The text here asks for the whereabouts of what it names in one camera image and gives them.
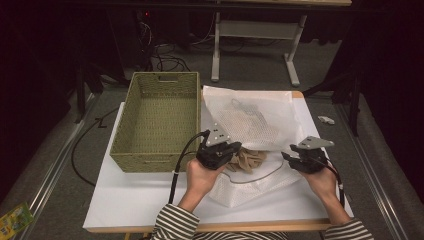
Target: woven storage basket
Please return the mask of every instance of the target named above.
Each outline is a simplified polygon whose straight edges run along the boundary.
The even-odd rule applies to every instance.
[[[124,172],[170,172],[200,132],[198,73],[134,73],[111,157]],[[195,156],[200,139],[184,160]]]

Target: mesh bag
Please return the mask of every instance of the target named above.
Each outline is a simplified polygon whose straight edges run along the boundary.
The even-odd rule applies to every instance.
[[[281,151],[305,138],[293,108],[291,92],[234,91],[204,86],[203,97],[212,120],[232,141],[250,150],[267,151],[267,158],[252,174],[224,170],[209,196],[235,207],[299,180]]]

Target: gray carpet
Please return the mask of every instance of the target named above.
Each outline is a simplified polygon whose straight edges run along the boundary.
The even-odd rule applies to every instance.
[[[177,48],[170,54],[183,58],[192,71],[198,71],[201,82],[205,85],[240,90],[306,90],[322,81],[339,46],[338,44],[320,46],[316,42],[301,44],[294,60],[301,86],[292,88],[281,58],[282,49],[289,47],[289,44],[280,42],[271,46],[259,46],[258,44],[269,41],[254,43],[238,52],[222,52],[219,83],[211,83],[209,80],[211,49],[192,48],[192,51],[187,53]],[[228,51],[238,48],[236,43],[223,46],[223,49]],[[170,46],[165,46],[160,51],[167,52],[170,49],[172,49]],[[172,67],[172,63],[166,64],[169,65],[164,67]],[[104,93],[98,97],[93,110],[87,116],[82,132],[94,122],[94,118],[103,116],[124,101],[126,88],[110,85],[105,87]],[[337,111],[337,106],[331,103],[326,93],[317,94],[306,100],[321,137],[336,143],[336,147],[328,148],[327,151],[341,172],[346,195],[355,216],[363,220],[376,239],[394,239],[366,180],[353,140],[342,124],[345,120]],[[60,148],[75,126],[73,120],[76,119],[76,106],[74,100],[72,101],[73,108],[68,116],[45,139],[30,165],[1,204],[2,214],[20,202],[31,202],[34,199],[44,175],[54,163]],[[396,164],[363,99],[360,108],[359,140],[365,146],[367,156],[373,160],[376,173],[394,203],[407,235],[411,239],[423,239],[423,230],[419,227],[424,220],[423,206]],[[336,124],[333,126],[322,124],[317,118],[319,115],[334,119]],[[103,121],[107,128],[94,127],[90,130],[76,149],[76,166],[80,173],[91,181],[97,179],[115,117],[116,113]],[[124,239],[124,234],[92,234],[82,228],[93,190],[93,187],[75,175],[68,157],[67,165],[30,236],[26,239]],[[290,237],[321,239],[317,232],[290,233]]]

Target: striped shirt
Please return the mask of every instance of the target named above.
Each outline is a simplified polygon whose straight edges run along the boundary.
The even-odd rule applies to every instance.
[[[167,204],[159,212],[152,233],[152,240],[199,239],[199,240],[288,240],[284,232],[208,232],[196,233],[199,218],[186,210]],[[332,226],[325,232],[325,239],[374,239],[361,221]]]

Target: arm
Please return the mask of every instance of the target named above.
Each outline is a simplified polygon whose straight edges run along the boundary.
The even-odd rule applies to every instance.
[[[351,219],[336,195],[336,177],[327,168],[314,174],[302,173],[312,191],[327,211],[333,226],[325,232],[325,239],[373,239],[372,234],[358,219]]]
[[[192,239],[199,224],[199,218],[193,211],[224,169],[225,165],[212,171],[204,168],[197,159],[189,161],[187,190],[177,206],[167,204],[159,212],[152,239]]]

